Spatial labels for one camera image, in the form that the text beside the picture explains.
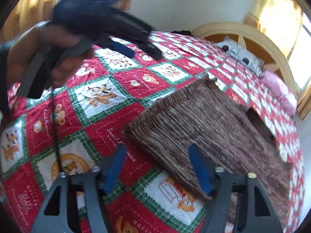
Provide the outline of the person's left forearm dark sleeve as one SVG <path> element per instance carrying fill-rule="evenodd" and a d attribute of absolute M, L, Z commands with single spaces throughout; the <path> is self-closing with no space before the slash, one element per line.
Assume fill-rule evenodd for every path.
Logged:
<path fill-rule="evenodd" d="M 0 111 L 1 111 L 1 120 L 3 115 L 8 112 L 8 97 L 7 97 L 7 81 L 6 81 L 6 72 L 7 72 L 7 57 L 10 48 L 12 47 L 12 42 L 1 43 L 0 48 Z"/>

